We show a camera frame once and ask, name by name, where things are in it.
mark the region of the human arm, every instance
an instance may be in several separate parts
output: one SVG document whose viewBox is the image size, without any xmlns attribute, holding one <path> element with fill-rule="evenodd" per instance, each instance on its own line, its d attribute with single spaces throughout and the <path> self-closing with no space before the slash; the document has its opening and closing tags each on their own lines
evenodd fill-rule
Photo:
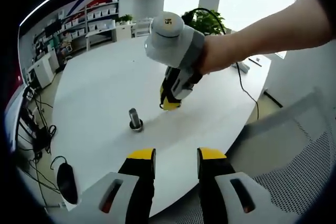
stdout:
<svg viewBox="0 0 336 224">
<path fill-rule="evenodd" d="M 198 69 L 206 74 L 251 55 L 312 48 L 331 39 L 331 27 L 318 0 L 298 0 L 231 35 L 206 36 Z"/>
</svg>

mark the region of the hand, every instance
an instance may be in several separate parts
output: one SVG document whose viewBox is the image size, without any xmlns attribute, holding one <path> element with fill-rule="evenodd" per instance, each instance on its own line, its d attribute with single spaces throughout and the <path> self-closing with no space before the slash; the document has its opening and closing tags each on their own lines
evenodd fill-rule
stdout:
<svg viewBox="0 0 336 224">
<path fill-rule="evenodd" d="M 220 71 L 243 59 L 232 35 L 205 36 L 203 52 L 196 64 L 201 74 Z"/>
</svg>

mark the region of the white round table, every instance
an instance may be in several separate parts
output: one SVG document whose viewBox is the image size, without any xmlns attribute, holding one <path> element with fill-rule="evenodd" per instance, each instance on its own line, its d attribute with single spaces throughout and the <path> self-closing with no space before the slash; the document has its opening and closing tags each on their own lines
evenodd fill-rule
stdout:
<svg viewBox="0 0 336 224">
<path fill-rule="evenodd" d="M 155 195 L 151 216 L 180 199 L 197 183 L 196 149 L 226 152 L 255 104 L 240 88 L 237 69 L 211 73 L 175 111 L 159 108 L 166 66 L 145 55 L 146 37 L 111 43 L 71 59 L 63 71 L 52 122 L 53 158 L 73 167 L 78 195 L 108 172 L 117 172 L 128 154 L 156 148 Z M 260 96 L 270 60 L 242 74 L 245 89 Z M 144 131 L 129 128 L 128 110 L 136 108 Z M 55 162 L 55 174 L 62 163 Z M 66 203 L 70 210 L 75 207 Z"/>
</svg>

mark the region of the forearm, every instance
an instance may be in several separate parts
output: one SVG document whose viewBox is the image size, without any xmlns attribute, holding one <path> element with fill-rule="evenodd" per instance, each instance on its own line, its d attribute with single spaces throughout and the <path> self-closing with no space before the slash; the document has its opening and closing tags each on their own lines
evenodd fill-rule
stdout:
<svg viewBox="0 0 336 224">
<path fill-rule="evenodd" d="M 317 47 L 331 38 L 330 24 L 317 0 L 298 0 L 231 35 L 234 47 L 240 50 L 237 60 L 257 54 Z"/>
</svg>

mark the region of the computer mouse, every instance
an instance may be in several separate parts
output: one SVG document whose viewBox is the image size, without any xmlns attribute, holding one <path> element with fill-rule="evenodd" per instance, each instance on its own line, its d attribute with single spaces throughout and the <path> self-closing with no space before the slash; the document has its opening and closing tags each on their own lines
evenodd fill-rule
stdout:
<svg viewBox="0 0 336 224">
<path fill-rule="evenodd" d="M 58 168 L 56 181 L 64 199 L 71 204 L 77 204 L 77 187 L 72 166 L 68 163 L 61 164 Z"/>
</svg>

